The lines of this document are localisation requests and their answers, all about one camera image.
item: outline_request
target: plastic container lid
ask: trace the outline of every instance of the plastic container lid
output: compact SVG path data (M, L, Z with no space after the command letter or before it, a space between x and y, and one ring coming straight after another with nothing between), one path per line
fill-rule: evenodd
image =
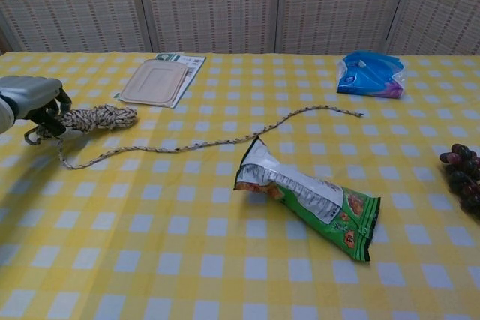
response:
M185 64L144 61L120 93L119 99L128 103L172 106L186 74Z

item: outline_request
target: blue plastic bag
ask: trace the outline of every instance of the blue plastic bag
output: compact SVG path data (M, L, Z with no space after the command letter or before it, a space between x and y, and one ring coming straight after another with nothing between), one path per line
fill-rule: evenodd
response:
M375 52L353 52L337 64L338 93L390 97L404 93L407 75L399 58Z

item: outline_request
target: dark grapes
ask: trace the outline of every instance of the dark grapes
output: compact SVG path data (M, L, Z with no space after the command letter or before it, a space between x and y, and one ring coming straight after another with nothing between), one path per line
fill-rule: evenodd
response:
M465 185L462 188L462 194L465 196L473 195L477 191L477 186L473 184Z
M450 154L450 153L443 153L443 154L441 154L441 155L440 155L440 161L441 161L442 163L449 163L449 159L448 159L448 155L449 155L449 154Z
M457 150L458 150L459 148L461 148L462 146L463 146L462 144L453 144L453 145L451 146L451 149L452 149L451 151L453 151L454 153L456 153Z
M464 172L456 171L449 175L448 179L452 183L464 183L468 180L467 174Z
M480 217L480 157L462 144L453 144L451 153L443 153L450 191L458 194L462 209Z
M462 161L461 156L456 153L448 153L446 157L450 164L460 164Z
M480 180L480 169L477 169L472 173L472 180L478 181Z
M455 165L452 165L452 164L448 164L446 167L445 167L445 171L447 174L451 174L453 172L456 172L457 171L457 168L455 167Z
M477 165L474 161L469 160L461 165L462 170L467 174L472 174L477 169Z
M458 151L458 155L462 158L462 160L469 160L472 158L472 152L467 148L462 148Z

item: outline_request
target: braided rope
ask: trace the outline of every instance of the braided rope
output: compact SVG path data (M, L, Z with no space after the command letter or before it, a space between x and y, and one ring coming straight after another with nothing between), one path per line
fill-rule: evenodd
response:
M309 110L320 110L320 109L332 110L334 112L341 112L343 114L356 116L357 118L360 118L363 116L363 114L359 112L352 112L350 110L339 109L335 106L328 106L328 105L306 106L305 108L297 109L297 110L294 110L293 112L290 112L289 114L282 117L282 119L280 119L276 123L270 124L264 127L263 129L261 129L260 131L250 133L245 136L241 136L239 138L223 139L223 140L216 140L211 142L196 142L192 145L185 145L180 148L173 148L173 149L157 148L152 146L123 146L120 148L109 150L106 153L100 154L98 157L88 161L87 163L78 164L78 165L71 164L67 161L67 159L64 156L63 140L59 139L57 143L58 157L60 161L63 163L63 165L68 169L84 169L84 168L88 168L89 166L92 166L95 163L98 163L102 160L112 157L113 155L125 153L126 151L140 150L140 151L150 151L150 152L162 153L162 154L177 154L177 153L194 151L201 148L208 148L208 147L217 146L217 145L240 144L240 143L255 139L258 136L263 135L269 132L270 130L273 130L279 127L280 125L282 125L282 123L284 123L285 121L287 121L288 119L290 119L295 115L301 114L303 112L307 112ZM93 110L71 110L68 113L68 115L64 115L63 117L61 117L60 121L66 127L72 127L73 129L81 130L81 131L84 131L85 133L88 133L93 129L95 129L96 127L103 128L103 129L113 129L116 127L130 127L135 123L137 119L136 113L137 112L135 110L132 110L129 108L117 109L114 106L104 105L104 106L99 106L98 108L94 108ZM40 139L52 138L51 135L49 137L49 134L45 131L45 129L38 129L38 128L39 127L32 130L36 132L37 136L39 136Z

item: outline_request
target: gingham tablecloth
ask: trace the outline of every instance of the gingham tablecloth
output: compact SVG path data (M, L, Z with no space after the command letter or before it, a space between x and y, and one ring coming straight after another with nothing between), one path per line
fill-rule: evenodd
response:
M152 54L8 53L0 76L64 82L75 108L113 100ZM335 92L338 57L207 55L176 109L138 106L129 130L70 144L74 161L120 145L174 147L249 133L327 103L262 139L280 161L382 197L356 263L286 207L233 192L248 144L131 152L77 171L55 147L0 135L0 318L480 319L480 225L444 182L454 142L480 154L480 58L406 57L402 100Z

